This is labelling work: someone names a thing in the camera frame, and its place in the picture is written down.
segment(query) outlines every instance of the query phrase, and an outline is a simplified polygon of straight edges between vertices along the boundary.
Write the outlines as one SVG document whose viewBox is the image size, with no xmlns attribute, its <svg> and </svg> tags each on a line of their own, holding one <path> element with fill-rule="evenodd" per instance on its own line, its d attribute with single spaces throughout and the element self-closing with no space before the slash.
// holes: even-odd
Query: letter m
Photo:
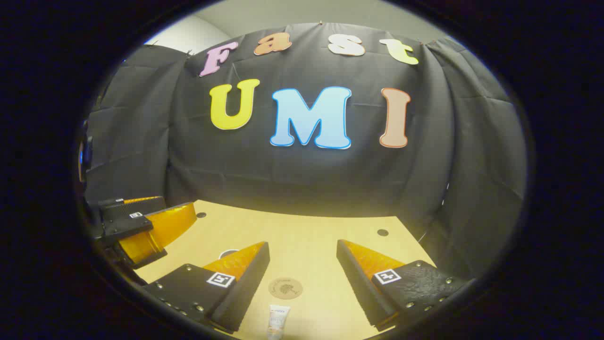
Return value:
<svg viewBox="0 0 604 340">
<path fill-rule="evenodd" d="M 300 144 L 308 144 L 312 133 L 319 123 L 321 129 L 315 138 L 315 144 L 320 148 L 347 149 L 350 138 L 346 136 L 346 100 L 352 92 L 344 87 L 326 87 L 316 99 L 312 108 L 308 108 L 300 92 L 294 88 L 279 90 L 272 94 L 277 101 L 277 126 L 271 144 L 275 146 L 290 146 L 294 137 L 289 134 L 289 124 L 300 140 Z"/>
</svg>

